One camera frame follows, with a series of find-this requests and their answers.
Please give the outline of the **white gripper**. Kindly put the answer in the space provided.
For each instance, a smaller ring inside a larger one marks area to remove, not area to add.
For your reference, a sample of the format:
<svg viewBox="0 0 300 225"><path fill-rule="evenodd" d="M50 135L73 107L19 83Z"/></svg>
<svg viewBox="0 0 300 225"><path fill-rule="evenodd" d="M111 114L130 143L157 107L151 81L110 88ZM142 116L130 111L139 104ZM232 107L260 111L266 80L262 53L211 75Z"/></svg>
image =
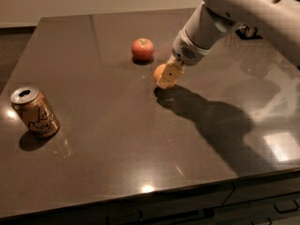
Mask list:
<svg viewBox="0 0 300 225"><path fill-rule="evenodd" d="M209 53L210 49L196 46L188 38L187 32L180 30L172 44L172 56L165 63L166 67L158 79L158 84L177 82L184 74L184 65L195 66Z"/></svg>

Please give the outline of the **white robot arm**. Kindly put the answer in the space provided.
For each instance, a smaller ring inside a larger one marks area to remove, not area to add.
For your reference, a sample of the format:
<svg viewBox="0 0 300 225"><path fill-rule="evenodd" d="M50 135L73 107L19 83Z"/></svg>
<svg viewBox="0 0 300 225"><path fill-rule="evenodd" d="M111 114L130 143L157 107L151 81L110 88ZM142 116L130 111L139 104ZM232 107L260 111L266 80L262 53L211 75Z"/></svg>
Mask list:
<svg viewBox="0 0 300 225"><path fill-rule="evenodd" d="M242 24L257 29L293 65L300 64L299 1L202 0L175 38L157 86L172 87L185 67L197 65L219 39Z"/></svg>

